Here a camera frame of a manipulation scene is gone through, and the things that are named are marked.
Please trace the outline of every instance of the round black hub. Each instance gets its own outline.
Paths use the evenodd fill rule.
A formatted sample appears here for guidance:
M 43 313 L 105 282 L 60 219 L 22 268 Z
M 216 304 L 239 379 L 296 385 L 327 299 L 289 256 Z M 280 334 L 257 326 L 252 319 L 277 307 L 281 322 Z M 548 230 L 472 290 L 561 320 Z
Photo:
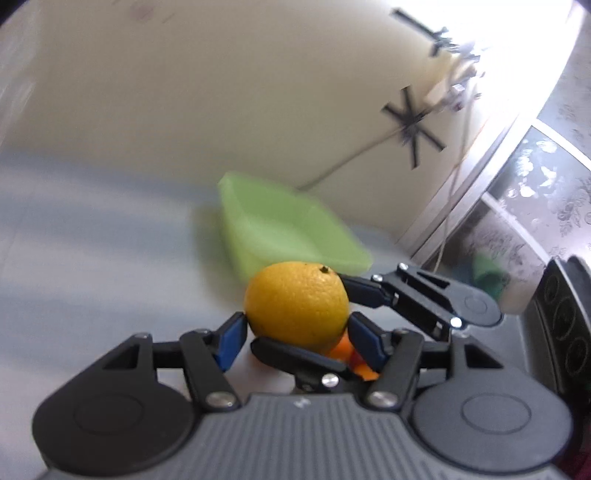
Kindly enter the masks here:
M 162 461 L 187 439 L 194 414 L 179 392 L 113 373 L 77 377 L 40 405 L 33 436 L 49 465 L 77 475 L 125 475 Z
M 427 390 L 417 400 L 412 423 L 450 462 L 498 474 L 551 462 L 572 429 L 566 405 L 512 369 L 471 369 Z

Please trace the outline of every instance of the green bowl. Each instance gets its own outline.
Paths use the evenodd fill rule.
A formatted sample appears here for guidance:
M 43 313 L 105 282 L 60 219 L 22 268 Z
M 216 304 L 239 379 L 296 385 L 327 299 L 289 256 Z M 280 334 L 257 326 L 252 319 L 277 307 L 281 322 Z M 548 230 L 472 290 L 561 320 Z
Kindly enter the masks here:
M 292 260 L 349 275 L 371 267 L 371 254 L 347 226 L 310 196 L 234 172 L 226 173 L 218 188 L 226 242 L 242 280 Z

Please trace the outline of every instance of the green object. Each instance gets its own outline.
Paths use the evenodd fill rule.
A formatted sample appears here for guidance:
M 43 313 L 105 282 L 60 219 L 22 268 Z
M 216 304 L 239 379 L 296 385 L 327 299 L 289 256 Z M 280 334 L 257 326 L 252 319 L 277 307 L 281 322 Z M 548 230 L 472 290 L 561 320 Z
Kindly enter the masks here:
M 291 260 L 349 275 L 371 267 L 371 254 L 353 233 L 310 196 L 239 173 L 226 173 L 218 188 L 226 242 L 242 280 Z
M 472 282 L 493 299 L 499 300 L 505 288 L 506 272 L 487 255 L 477 252 L 472 257 Z

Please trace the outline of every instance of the gray gripper base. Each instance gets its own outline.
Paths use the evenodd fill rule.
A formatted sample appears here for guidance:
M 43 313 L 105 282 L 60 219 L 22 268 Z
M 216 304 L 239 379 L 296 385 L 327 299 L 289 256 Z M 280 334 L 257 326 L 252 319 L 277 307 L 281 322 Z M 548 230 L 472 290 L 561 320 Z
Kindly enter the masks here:
M 43 480 L 79 480 L 50 470 Z M 429 454 L 391 413 L 369 411 L 350 394 L 253 395 L 237 411 L 204 418 L 174 456 L 125 480 L 463 480 Z M 565 480 L 552 466 L 502 480 Z

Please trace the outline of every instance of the electric cord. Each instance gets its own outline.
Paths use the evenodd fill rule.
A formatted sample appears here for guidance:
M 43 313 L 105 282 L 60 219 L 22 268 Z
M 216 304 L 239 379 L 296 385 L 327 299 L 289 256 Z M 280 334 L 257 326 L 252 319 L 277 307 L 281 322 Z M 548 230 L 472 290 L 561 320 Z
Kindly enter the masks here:
M 478 97 L 478 92 L 476 91 L 477 87 L 478 87 L 478 78 L 476 78 L 476 80 L 474 82 L 474 87 L 472 87 L 472 94 L 470 95 L 470 98 L 468 100 L 468 105 L 466 107 L 466 117 L 464 119 L 464 128 L 462 131 L 462 142 L 460 144 L 460 158 L 458 159 L 456 165 L 454 166 L 452 184 L 449 187 L 449 194 L 447 195 L 447 204 L 449 204 L 452 201 L 452 196 L 453 196 L 454 191 L 456 190 L 456 184 L 457 184 L 458 178 L 460 176 L 460 165 L 462 165 L 462 162 L 464 161 L 464 158 L 466 156 L 466 150 L 467 150 L 466 145 L 467 145 L 467 141 L 468 141 L 468 133 L 470 130 L 470 120 L 472 119 L 472 110 L 473 110 L 473 106 L 474 106 L 474 101 Z M 441 240 L 441 245 L 439 247 L 439 253 L 437 254 L 437 261 L 435 262 L 435 266 L 433 267 L 433 273 L 436 273 L 437 270 L 439 269 L 439 266 L 441 265 L 441 261 L 443 259 L 443 252 L 445 250 L 445 246 L 447 243 L 447 237 L 449 235 L 448 228 L 449 228 L 449 213 L 446 215 L 445 219 L 443 220 L 443 239 Z
M 399 127 L 396 130 L 394 130 L 392 132 L 389 132 L 386 135 L 381 136 L 377 140 L 374 140 L 373 142 L 371 142 L 370 144 L 364 146 L 360 150 L 357 150 L 355 153 L 353 153 L 352 155 L 348 156 L 344 160 L 341 160 L 340 162 L 336 163 L 335 165 L 333 165 L 332 167 L 330 167 L 328 170 L 322 172 L 315 179 L 312 179 L 312 180 L 308 181 L 307 183 L 304 183 L 302 186 L 298 187 L 298 190 L 301 190 L 302 192 L 307 192 L 308 190 L 313 189 L 319 183 L 323 182 L 328 177 L 330 177 L 333 173 L 335 173 L 336 171 L 338 171 L 341 168 L 343 168 L 346 164 L 348 164 L 351 161 L 355 160 L 357 157 L 360 157 L 364 153 L 367 153 L 368 151 L 374 149 L 375 147 L 381 145 L 382 143 L 390 140 L 391 138 L 395 137 L 401 131 L 402 131 L 402 127 Z

